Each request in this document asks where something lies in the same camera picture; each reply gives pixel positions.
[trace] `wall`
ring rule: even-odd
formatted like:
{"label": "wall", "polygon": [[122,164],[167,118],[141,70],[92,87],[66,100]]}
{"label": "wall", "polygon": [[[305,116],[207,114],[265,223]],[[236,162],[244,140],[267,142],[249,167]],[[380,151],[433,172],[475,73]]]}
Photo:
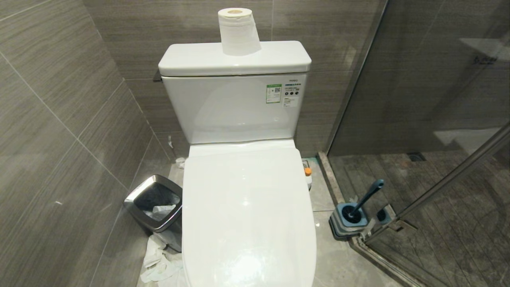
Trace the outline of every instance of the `wall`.
{"label": "wall", "polygon": [[[504,125],[510,58],[476,59],[508,49],[509,6],[506,0],[390,1],[331,155],[459,149],[437,134]],[[466,44],[478,39],[507,48],[491,53]]]}
{"label": "wall", "polygon": [[253,10],[261,41],[301,41],[313,63],[296,145],[302,156],[314,156],[324,150],[379,0],[84,3],[157,137],[166,143],[168,135],[172,136],[173,151],[163,144],[170,155],[186,156],[189,145],[163,85],[152,82],[169,45],[220,42],[217,11],[228,7]]}
{"label": "wall", "polygon": [[136,284],[121,205],[169,158],[80,0],[2,1],[0,35],[0,285]]}

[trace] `toilet brush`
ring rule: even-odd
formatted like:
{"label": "toilet brush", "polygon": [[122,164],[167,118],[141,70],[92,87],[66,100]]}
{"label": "toilet brush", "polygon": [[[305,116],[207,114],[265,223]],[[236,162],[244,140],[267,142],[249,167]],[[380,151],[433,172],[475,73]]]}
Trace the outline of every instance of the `toilet brush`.
{"label": "toilet brush", "polygon": [[378,192],[384,186],[384,179],[378,179],[372,183],[368,192],[363,196],[360,202],[353,207],[351,205],[346,205],[342,208],[342,217],[345,218],[350,223],[358,223],[361,221],[362,214],[360,212],[360,208],[367,202],[369,198],[372,197],[376,192]]}
{"label": "toilet brush", "polygon": [[346,240],[359,234],[367,225],[368,220],[362,207],[382,187],[384,180],[378,179],[372,183],[361,201],[356,203],[341,203],[329,218],[329,225],[336,240]]}

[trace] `toilet tank lid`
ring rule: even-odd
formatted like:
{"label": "toilet tank lid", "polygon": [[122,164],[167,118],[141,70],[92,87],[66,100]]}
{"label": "toilet tank lid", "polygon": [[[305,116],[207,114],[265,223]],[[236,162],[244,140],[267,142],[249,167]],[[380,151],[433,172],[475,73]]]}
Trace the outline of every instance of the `toilet tank lid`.
{"label": "toilet tank lid", "polygon": [[299,41],[261,42],[262,49],[246,56],[223,53],[221,43],[173,44],[159,63],[166,77],[301,73],[312,60]]}

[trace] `tile grout line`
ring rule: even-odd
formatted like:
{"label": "tile grout line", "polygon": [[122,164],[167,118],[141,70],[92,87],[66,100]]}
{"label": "tile grout line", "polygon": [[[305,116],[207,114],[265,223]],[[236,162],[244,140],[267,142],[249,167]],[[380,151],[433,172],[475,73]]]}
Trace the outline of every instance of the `tile grout line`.
{"label": "tile grout line", "polygon": [[120,86],[122,85],[122,83],[124,82],[124,79],[122,79],[122,81],[120,81],[120,84],[115,88],[115,90],[113,90],[113,93],[106,99],[106,101],[103,103],[103,105],[101,105],[101,107],[99,108],[99,110],[97,111],[97,113],[92,117],[92,119],[89,121],[89,123],[83,128],[83,130],[80,132],[80,134],[78,135],[77,138],[80,138],[82,136],[82,134],[85,132],[85,130],[90,126],[90,124],[94,121],[94,119],[96,118],[96,116],[99,114],[99,112],[101,112],[101,110],[105,107],[106,103],[113,97],[113,95],[117,92],[117,90],[120,88]]}
{"label": "tile grout line", "polygon": [[418,55],[419,51],[421,50],[421,45],[423,44],[423,42],[425,41],[425,38],[429,35],[430,31],[432,30],[432,27],[434,26],[434,23],[436,23],[436,20],[438,19],[439,13],[443,9],[443,6],[444,6],[445,2],[446,2],[446,0],[443,0],[441,5],[439,6],[437,13],[434,16],[434,19],[432,20],[432,23],[430,24],[430,26],[428,27],[427,31],[423,35],[423,38],[421,39],[420,44],[418,45],[418,48],[416,49],[415,55]]}
{"label": "tile grout line", "polygon": [[133,187],[133,182],[135,182],[136,176],[138,175],[138,172],[140,171],[140,167],[142,166],[143,159],[145,158],[145,155],[147,154],[147,151],[149,150],[150,143],[152,142],[152,138],[155,136],[151,136],[149,140],[149,144],[147,145],[147,148],[145,149],[145,152],[143,153],[142,159],[140,159],[140,163],[138,164],[138,168],[136,169],[135,176],[133,177],[133,180],[131,181],[131,184],[129,185],[129,191],[131,191],[131,188]]}
{"label": "tile grout line", "polygon": [[161,144],[161,142],[159,141],[158,137],[156,136],[156,132],[154,132],[154,129],[152,129],[152,126],[149,124],[149,121],[147,120],[147,117],[145,116],[145,113],[143,112],[142,110],[142,107],[140,107],[140,105],[138,104],[138,101],[136,100],[135,98],[135,95],[133,94],[133,92],[131,91],[131,88],[129,88],[129,86],[127,86],[127,89],[129,90],[129,93],[131,94],[131,97],[133,98],[133,100],[135,101],[136,105],[138,106],[138,109],[140,109],[140,112],[142,113],[142,116],[143,118],[145,119],[145,121],[147,122],[147,125],[149,126],[152,134],[154,137],[156,137],[156,140],[158,141],[158,143],[160,144],[161,148],[163,149],[163,152],[165,153],[166,157],[168,158],[168,160],[170,161],[170,163],[172,163],[172,159],[170,158],[170,156],[168,156],[168,154],[166,153],[165,151],[165,148],[163,147],[163,145]]}
{"label": "tile grout line", "polygon": [[110,241],[110,237],[112,236],[113,229],[115,229],[115,224],[117,224],[117,220],[119,219],[121,211],[122,211],[122,206],[120,207],[119,212],[117,213],[117,217],[115,218],[115,221],[113,222],[112,230],[110,230],[110,234],[108,234],[108,238],[106,239],[105,246],[103,247],[103,251],[101,252],[101,256],[99,257],[99,260],[97,261],[96,268],[94,269],[94,274],[92,274],[92,278],[90,279],[89,287],[92,287],[92,283],[94,282],[94,278],[95,278],[95,275],[97,273],[97,269],[99,268],[99,264],[101,263],[101,260],[103,258],[104,253],[105,253],[105,250],[106,250],[106,246],[108,245],[108,242]]}
{"label": "tile grout line", "polygon": [[76,137],[75,134],[73,134],[73,132],[71,132],[71,130],[69,130],[69,128],[62,122],[62,120],[48,107],[48,105],[41,99],[41,97],[34,91],[34,89],[25,81],[25,79],[21,76],[21,74],[18,72],[18,70],[16,70],[16,68],[14,68],[14,66],[11,64],[11,62],[5,57],[5,55],[0,51],[0,55],[5,59],[5,61],[9,64],[9,66],[14,70],[14,72],[20,77],[20,79],[25,83],[25,85],[27,85],[27,87],[30,89],[30,91],[32,91],[32,93],[34,93],[34,95],[41,101],[41,103],[48,109],[48,111],[50,113],[52,113],[52,115],[64,126],[64,128],[76,139],[76,141],[78,141],[89,153],[90,155],[92,155],[93,158],[95,158],[95,160],[97,160],[97,162],[99,162],[99,164],[118,182],[120,183],[120,185],[122,185],[126,190],[128,189],[116,176],[114,176],[112,174],[112,172],[110,172],[110,170],[108,168],[106,168],[106,166],[80,141],[79,138]]}
{"label": "tile grout line", "polygon": [[153,80],[153,78],[132,78],[132,79],[125,79],[126,81],[137,81],[137,80]]}
{"label": "tile grout line", "polygon": [[273,40],[273,26],[274,26],[274,0],[271,2],[271,38],[270,41]]}
{"label": "tile grout line", "polygon": [[34,6],[31,6],[31,7],[25,8],[25,9],[23,9],[23,10],[21,10],[21,11],[18,11],[18,12],[14,13],[14,14],[11,14],[11,15],[9,15],[9,16],[7,16],[7,17],[5,17],[5,18],[0,19],[0,22],[2,22],[3,20],[7,20],[7,19],[9,19],[9,18],[11,18],[11,17],[14,17],[14,16],[16,16],[16,15],[18,15],[18,14],[21,14],[21,13],[23,13],[23,12],[25,12],[25,11],[28,11],[28,10],[30,10],[30,9],[32,9],[32,8],[36,8],[37,6],[41,6],[41,5],[43,5],[43,4],[47,3],[47,2],[50,2],[50,1],[51,1],[51,0],[46,0],[46,1],[44,1],[44,2],[41,2],[41,3],[39,3],[39,4],[36,4],[36,5],[34,5]]}
{"label": "tile grout line", "polygon": [[101,41],[104,42],[103,40],[103,37],[101,36],[101,33],[99,32],[99,30],[97,29],[97,26],[95,25],[95,22],[94,22],[94,19],[92,18],[92,15],[90,15],[90,12],[89,10],[87,9],[87,7],[85,7],[85,10],[87,11],[87,14],[89,14],[89,18],[90,20],[92,21],[92,25],[94,26],[94,29],[96,30],[97,34],[99,35],[99,38],[101,39]]}
{"label": "tile grout line", "polygon": [[[44,190],[44,187],[46,186],[46,184],[48,183],[48,180],[49,178],[51,177],[51,175],[53,174],[53,172],[59,167],[60,163],[64,160],[64,158],[66,157],[66,155],[69,153],[69,151],[71,150],[72,147],[74,147],[74,145],[76,144],[76,141],[74,141],[71,146],[67,149],[67,151],[64,153],[64,155],[59,159],[59,161],[55,164],[55,166],[52,168],[52,170],[49,172],[48,176],[44,179],[44,181],[42,182],[41,184],[41,188],[37,190],[37,192],[35,193],[35,195],[32,197],[32,199],[30,200],[30,202],[26,205],[26,206],[30,206],[32,204],[32,202],[34,202],[34,200],[37,198],[37,196]],[[25,208],[24,211],[21,213],[21,215],[18,217],[18,220],[16,221],[16,224],[15,226],[18,226],[18,223],[23,219],[23,217],[25,216],[25,214],[28,212],[28,209]]]}

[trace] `trash can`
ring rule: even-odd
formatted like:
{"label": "trash can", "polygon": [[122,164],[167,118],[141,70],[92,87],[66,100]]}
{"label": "trash can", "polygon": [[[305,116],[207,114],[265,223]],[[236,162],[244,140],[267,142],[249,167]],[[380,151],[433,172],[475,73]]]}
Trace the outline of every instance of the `trash can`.
{"label": "trash can", "polygon": [[183,189],[161,175],[153,175],[124,200],[131,215],[170,248],[181,252]]}

